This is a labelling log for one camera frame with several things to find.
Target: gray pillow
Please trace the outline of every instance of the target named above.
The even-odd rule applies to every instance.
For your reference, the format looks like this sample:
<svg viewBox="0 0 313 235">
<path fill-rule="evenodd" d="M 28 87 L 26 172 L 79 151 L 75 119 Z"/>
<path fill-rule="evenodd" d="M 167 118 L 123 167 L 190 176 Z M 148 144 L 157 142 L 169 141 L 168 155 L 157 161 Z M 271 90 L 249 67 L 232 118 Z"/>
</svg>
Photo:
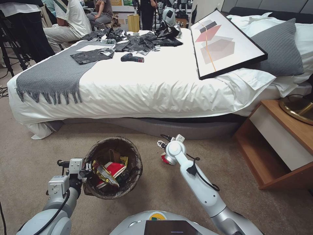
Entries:
<svg viewBox="0 0 313 235">
<path fill-rule="evenodd" d="M 268 53 L 268 59 L 250 66 L 251 69 L 269 72 L 274 76 L 304 73 L 302 59 L 294 41 L 296 19 L 264 30 L 251 39 Z"/>
</svg>

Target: poster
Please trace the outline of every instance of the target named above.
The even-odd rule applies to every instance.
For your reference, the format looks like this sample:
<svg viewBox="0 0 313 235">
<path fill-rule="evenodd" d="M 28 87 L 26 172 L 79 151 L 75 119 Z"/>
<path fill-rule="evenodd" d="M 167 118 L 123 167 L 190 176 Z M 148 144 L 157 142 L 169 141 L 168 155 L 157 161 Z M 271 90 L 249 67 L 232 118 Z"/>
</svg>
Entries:
<svg viewBox="0 0 313 235">
<path fill-rule="evenodd" d="M 121 6 L 122 0 L 111 0 L 111 5 L 112 6 Z"/>
<path fill-rule="evenodd" d="M 218 10 L 191 26 L 199 77 L 215 77 L 267 59 L 267 53 Z"/>
<path fill-rule="evenodd" d="M 124 1 L 124 6 L 132 5 L 132 0 L 123 0 L 123 1 Z"/>
</svg>

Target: trash can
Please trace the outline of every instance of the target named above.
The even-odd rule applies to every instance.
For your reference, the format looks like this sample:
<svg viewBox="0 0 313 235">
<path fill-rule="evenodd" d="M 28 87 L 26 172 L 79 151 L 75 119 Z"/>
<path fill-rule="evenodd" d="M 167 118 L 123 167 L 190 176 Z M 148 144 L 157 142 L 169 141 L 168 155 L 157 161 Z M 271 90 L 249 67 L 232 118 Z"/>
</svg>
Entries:
<svg viewBox="0 0 313 235">
<path fill-rule="evenodd" d="M 122 156 L 128 157 L 128 179 L 119 188 L 108 187 L 111 185 L 106 186 L 108 189 L 105 191 L 99 189 L 95 185 L 94 180 L 87 179 L 87 181 L 83 184 L 84 193 L 86 195 L 96 196 L 105 200 L 111 200 L 122 197 L 135 188 L 142 174 L 142 161 L 137 147 L 129 139 L 117 136 L 98 141 L 87 153 L 85 157 L 85 163 L 90 163 L 94 160 L 99 160 L 102 162 L 113 161 L 111 158 L 114 158 L 115 156 L 111 156 L 111 152 L 119 153 L 121 158 Z"/>
</svg>

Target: brass lamp base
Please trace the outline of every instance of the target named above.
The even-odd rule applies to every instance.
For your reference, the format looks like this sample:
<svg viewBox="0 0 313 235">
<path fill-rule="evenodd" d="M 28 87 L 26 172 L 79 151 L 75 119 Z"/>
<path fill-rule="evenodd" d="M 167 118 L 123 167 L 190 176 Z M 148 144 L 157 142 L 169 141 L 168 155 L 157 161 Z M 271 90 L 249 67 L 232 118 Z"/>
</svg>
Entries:
<svg viewBox="0 0 313 235">
<path fill-rule="evenodd" d="M 287 96 L 279 100 L 279 106 L 290 116 L 313 125 L 313 102 L 300 96 Z"/>
</svg>

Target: beige carpet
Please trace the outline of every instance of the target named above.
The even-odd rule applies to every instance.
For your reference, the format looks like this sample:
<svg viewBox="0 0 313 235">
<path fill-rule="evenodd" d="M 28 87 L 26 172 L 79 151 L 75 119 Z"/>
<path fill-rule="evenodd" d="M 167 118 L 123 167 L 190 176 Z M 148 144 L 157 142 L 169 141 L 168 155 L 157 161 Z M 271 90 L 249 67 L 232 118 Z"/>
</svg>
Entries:
<svg viewBox="0 0 313 235">
<path fill-rule="evenodd" d="M 6 69 L 0 69 L 0 77 Z M 0 80 L 6 85 L 10 75 Z M 44 207 L 47 182 L 61 173 L 58 159 L 84 157 L 98 140 L 123 135 L 137 146 L 143 175 L 137 187 L 117 200 L 101 200 L 82 194 L 72 215 L 73 235 L 109 234 L 125 217 L 145 210 L 180 214 L 218 232 L 180 175 L 179 166 L 161 161 L 159 138 L 103 123 L 68 124 L 43 140 L 12 116 L 8 98 L 0 99 L 0 200 L 8 234 Z M 260 191 L 229 138 L 185 141 L 187 152 L 201 158 L 198 165 L 228 207 L 252 220 L 265 235 L 312 235 L 313 197 L 305 190 Z"/>
</svg>

